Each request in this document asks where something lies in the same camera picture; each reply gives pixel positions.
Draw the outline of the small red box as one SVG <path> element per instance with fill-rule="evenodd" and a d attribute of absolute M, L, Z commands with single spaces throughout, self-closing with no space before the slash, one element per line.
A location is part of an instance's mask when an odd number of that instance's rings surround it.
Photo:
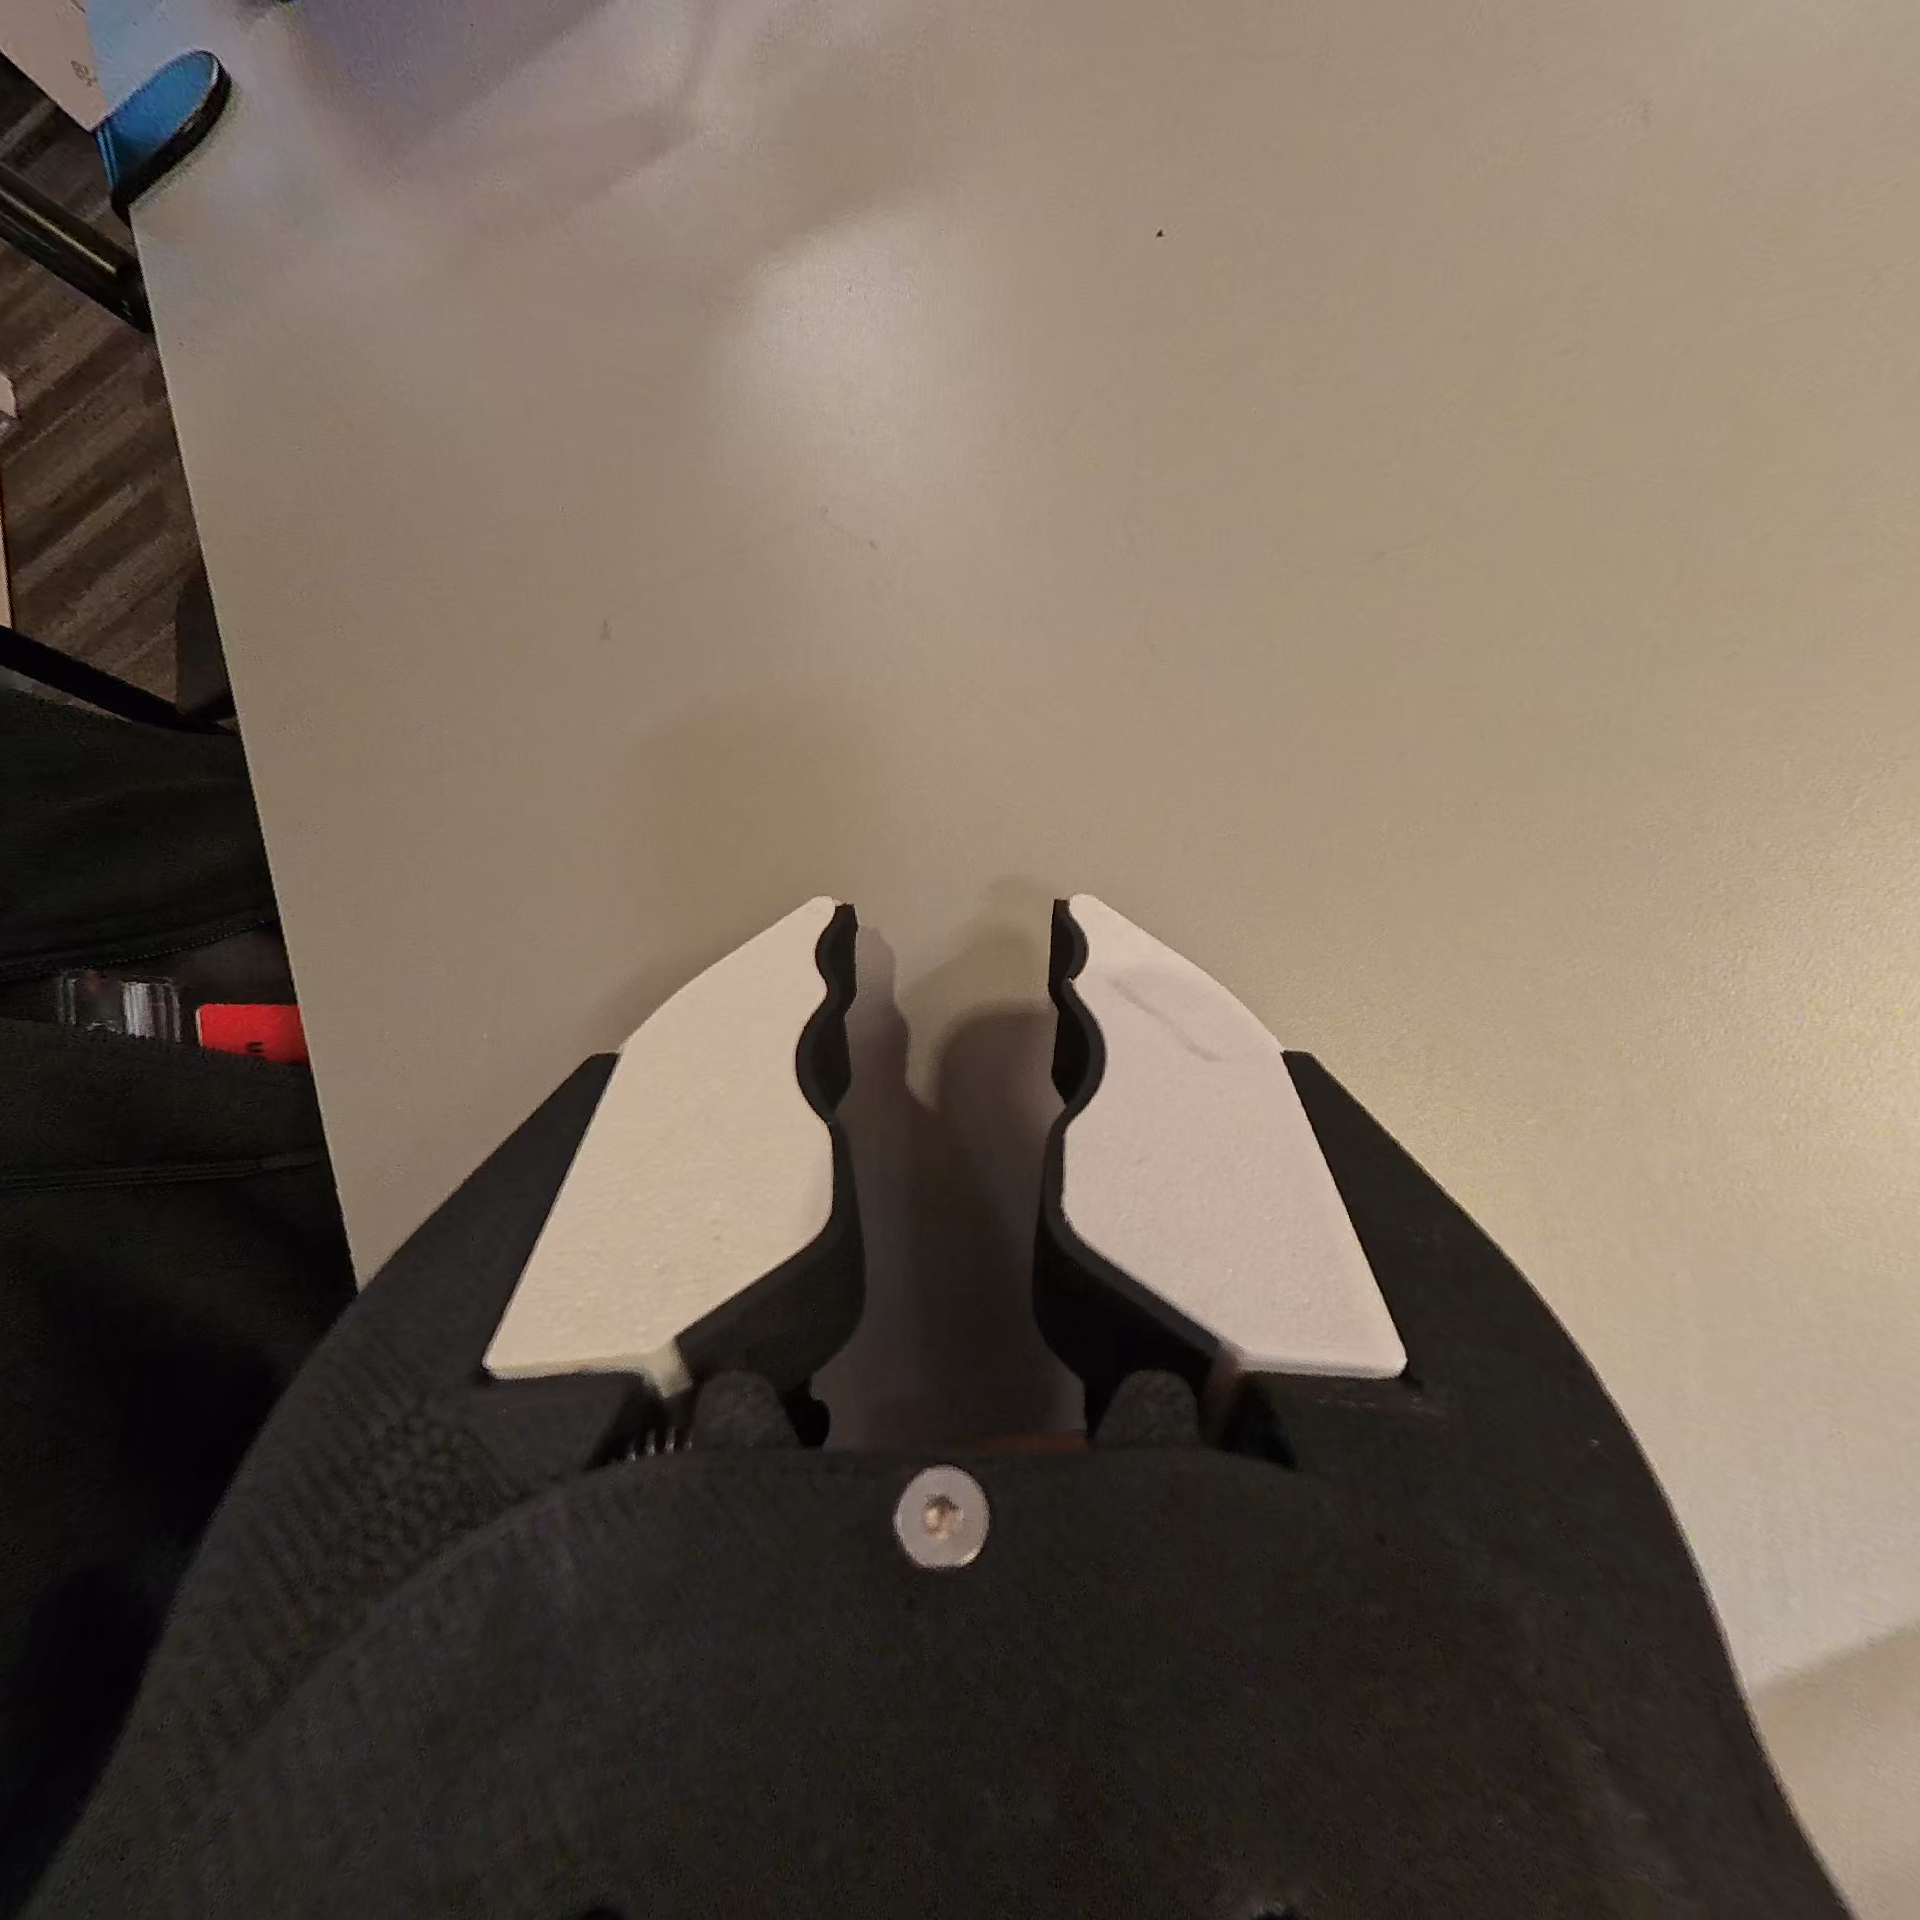
<path fill-rule="evenodd" d="M 202 1003 L 191 1011 L 191 1037 L 220 1053 L 311 1065 L 298 1003 Z"/>

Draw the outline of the person's black clothing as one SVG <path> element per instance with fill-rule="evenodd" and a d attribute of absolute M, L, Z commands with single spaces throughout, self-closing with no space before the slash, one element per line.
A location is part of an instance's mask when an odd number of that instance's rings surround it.
<path fill-rule="evenodd" d="M 3 689 L 3 1916 L 357 1284 L 239 738 Z"/>

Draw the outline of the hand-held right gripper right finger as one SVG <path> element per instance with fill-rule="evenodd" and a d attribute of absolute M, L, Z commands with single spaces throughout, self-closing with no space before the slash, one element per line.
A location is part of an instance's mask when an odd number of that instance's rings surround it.
<path fill-rule="evenodd" d="M 1405 1338 L 1283 1043 L 1093 894 L 1056 900 L 1034 1313 L 1082 1382 L 1392 1382 Z"/>

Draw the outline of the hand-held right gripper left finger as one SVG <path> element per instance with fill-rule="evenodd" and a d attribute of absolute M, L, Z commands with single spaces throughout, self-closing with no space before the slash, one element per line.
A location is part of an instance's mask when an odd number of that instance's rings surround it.
<path fill-rule="evenodd" d="M 492 1378 L 813 1378 L 848 1341 L 855 929 L 851 905 L 803 900 L 620 1043 L 485 1349 Z"/>

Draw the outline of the light grey desk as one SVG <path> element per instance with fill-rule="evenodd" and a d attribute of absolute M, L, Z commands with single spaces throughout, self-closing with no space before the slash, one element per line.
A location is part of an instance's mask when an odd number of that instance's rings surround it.
<path fill-rule="evenodd" d="M 91 2 L 362 1277 L 803 899 L 836 1436 L 1075 1407 L 1051 900 L 1593 1357 L 1915 1916 L 1915 2 Z"/>

